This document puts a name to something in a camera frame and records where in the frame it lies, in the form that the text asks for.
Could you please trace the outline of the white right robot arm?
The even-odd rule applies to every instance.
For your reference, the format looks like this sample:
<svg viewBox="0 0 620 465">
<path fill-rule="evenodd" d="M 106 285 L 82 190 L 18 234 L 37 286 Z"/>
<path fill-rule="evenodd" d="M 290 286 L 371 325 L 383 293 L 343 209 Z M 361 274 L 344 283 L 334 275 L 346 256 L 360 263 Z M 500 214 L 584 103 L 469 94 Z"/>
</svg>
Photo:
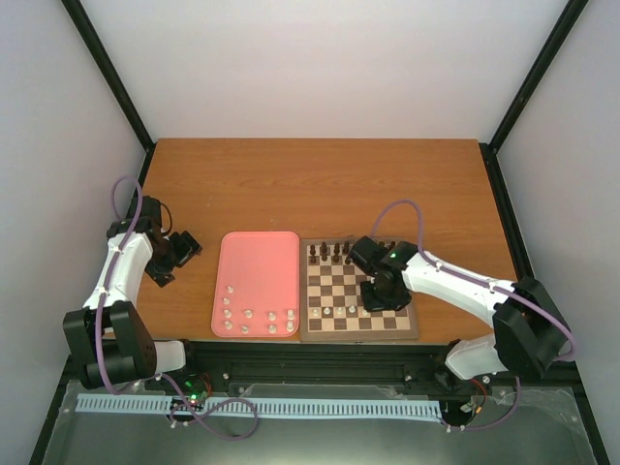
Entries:
<svg viewBox="0 0 620 465">
<path fill-rule="evenodd" d="M 566 321 L 544 285 L 524 277 L 517 282 L 494 279 L 440 260 L 416 244 L 387 246 L 368 236 L 348 254 L 365 275 L 360 293 L 368 312 L 401 310 L 414 294 L 438 298 L 478 318 L 491 333 L 459 340 L 444 361 L 460 380 L 508 372 L 539 382 L 562 351 L 574 341 Z"/>
</svg>

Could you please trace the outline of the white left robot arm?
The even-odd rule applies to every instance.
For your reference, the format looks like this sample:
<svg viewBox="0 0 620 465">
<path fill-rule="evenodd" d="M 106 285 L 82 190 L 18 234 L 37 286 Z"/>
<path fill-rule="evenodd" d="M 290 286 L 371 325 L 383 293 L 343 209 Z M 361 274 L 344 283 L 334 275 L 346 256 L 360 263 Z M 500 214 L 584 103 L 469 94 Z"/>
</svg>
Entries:
<svg viewBox="0 0 620 465">
<path fill-rule="evenodd" d="M 199 255 L 189 232 L 163 229 L 168 208 L 145 196 L 107 231 L 108 254 L 95 290 L 82 308 L 65 315 L 63 331 L 84 388 L 114 387 L 166 373 L 180 389 L 194 388 L 202 367 L 188 357 L 189 344 L 156 342 L 137 311 L 143 276 L 163 288 L 173 271 Z"/>
</svg>

